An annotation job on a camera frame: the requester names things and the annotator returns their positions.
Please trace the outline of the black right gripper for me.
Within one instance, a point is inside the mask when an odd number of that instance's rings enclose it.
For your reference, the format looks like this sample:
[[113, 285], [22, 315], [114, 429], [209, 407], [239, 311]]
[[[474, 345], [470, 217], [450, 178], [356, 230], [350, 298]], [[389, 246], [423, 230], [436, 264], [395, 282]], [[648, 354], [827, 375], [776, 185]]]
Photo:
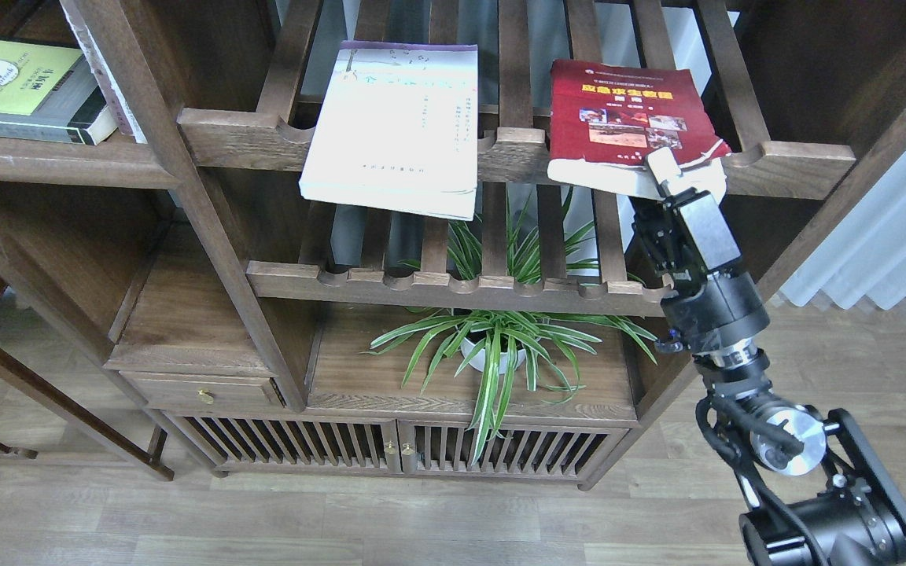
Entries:
[[719, 201], [695, 189], [671, 149], [651, 152], [645, 164], [661, 201], [634, 200], [633, 229], [654, 272], [673, 283], [661, 301], [670, 330], [657, 350], [758, 358], [753, 337], [770, 318], [749, 272], [731, 268], [742, 255]]

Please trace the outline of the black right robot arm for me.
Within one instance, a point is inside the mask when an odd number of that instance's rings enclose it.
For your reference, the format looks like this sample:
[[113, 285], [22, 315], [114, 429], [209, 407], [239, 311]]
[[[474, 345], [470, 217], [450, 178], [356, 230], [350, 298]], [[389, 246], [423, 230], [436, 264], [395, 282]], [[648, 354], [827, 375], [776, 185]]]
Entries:
[[751, 563], [903, 564], [906, 501], [856, 420], [773, 390], [754, 341], [770, 318], [719, 201], [669, 148], [645, 162], [655, 187], [636, 208], [634, 232], [672, 284], [657, 349], [690, 352], [702, 376], [695, 422], [748, 505], [739, 527]]

